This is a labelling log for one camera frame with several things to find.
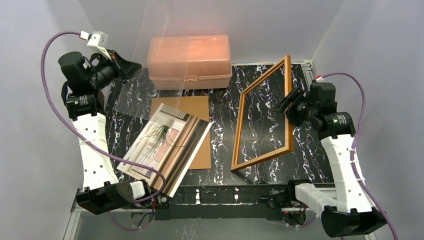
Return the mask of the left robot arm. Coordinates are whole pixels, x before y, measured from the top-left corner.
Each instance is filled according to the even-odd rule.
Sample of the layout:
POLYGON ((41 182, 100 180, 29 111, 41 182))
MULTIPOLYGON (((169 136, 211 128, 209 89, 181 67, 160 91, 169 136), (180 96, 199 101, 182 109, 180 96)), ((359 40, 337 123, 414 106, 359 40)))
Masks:
POLYGON ((123 59, 116 51, 109 56, 94 53, 87 58, 78 51, 58 59, 66 82, 62 100, 77 132, 83 162, 83 190, 77 204, 100 215, 134 204, 151 194, 145 180, 118 180, 108 156, 103 88, 112 82, 126 83, 142 65, 123 59))

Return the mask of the clear acrylic sheet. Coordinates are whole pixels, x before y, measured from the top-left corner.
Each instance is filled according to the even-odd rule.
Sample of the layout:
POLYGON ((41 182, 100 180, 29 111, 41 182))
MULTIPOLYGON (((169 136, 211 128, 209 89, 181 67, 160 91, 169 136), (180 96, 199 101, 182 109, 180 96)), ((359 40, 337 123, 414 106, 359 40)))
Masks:
POLYGON ((179 107, 190 56, 182 51, 190 44, 171 40, 175 32, 173 1, 147 1, 131 56, 142 68, 122 85, 116 112, 149 120, 162 104, 179 107))

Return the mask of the window and plant photo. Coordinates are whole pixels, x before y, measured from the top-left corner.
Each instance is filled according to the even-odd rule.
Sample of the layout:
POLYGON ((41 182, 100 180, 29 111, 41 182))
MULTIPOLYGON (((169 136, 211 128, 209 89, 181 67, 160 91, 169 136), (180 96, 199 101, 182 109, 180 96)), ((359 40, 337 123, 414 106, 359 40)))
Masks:
POLYGON ((137 180, 145 180, 162 193, 173 197, 211 128, 211 122, 167 104, 160 104, 124 159, 137 165, 120 163, 117 169, 137 180))

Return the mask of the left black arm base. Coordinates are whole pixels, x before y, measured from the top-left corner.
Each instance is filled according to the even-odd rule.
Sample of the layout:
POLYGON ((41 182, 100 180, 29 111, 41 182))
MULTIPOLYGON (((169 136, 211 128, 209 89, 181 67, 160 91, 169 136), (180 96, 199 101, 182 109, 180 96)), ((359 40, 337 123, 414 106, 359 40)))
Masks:
POLYGON ((144 202, 133 203, 130 206, 135 209, 167 209, 170 206, 171 199, 170 196, 159 193, 154 198, 144 202))

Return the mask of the brown cardboard backing board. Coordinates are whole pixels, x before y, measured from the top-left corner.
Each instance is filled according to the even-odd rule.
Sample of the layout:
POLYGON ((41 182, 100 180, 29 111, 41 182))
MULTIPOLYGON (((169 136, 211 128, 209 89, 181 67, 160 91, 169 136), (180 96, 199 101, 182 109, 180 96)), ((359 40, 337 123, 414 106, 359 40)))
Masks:
MULTIPOLYGON (((210 121, 209 97, 207 95, 153 98, 151 101, 150 117, 153 116, 160 104, 166 104, 175 107, 199 119, 208 122, 210 121)), ((212 167, 211 158, 211 137, 210 133, 208 132, 188 169, 210 169, 212 167)))

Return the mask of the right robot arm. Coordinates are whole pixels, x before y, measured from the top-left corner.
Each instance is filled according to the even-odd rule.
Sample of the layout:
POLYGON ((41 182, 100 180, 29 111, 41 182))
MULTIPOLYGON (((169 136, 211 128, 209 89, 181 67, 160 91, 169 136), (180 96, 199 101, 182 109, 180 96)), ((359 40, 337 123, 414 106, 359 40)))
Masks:
POLYGON ((353 148, 354 122, 349 113, 337 111, 335 97, 332 83, 314 82, 308 93, 296 87, 274 107, 296 127, 308 122, 317 132, 330 163, 336 193, 333 199, 309 180, 290 180, 280 193, 280 202, 284 207, 294 202, 309 207, 331 238, 368 235, 387 221, 362 188, 365 179, 353 148))

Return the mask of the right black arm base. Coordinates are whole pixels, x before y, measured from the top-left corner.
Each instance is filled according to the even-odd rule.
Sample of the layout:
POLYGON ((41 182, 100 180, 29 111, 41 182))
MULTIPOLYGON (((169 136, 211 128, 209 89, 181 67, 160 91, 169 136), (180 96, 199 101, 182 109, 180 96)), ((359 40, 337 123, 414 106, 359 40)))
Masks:
POLYGON ((295 194, 290 190, 271 190, 267 193, 267 206, 271 209, 276 208, 298 208, 302 212, 308 206, 297 200, 295 194))

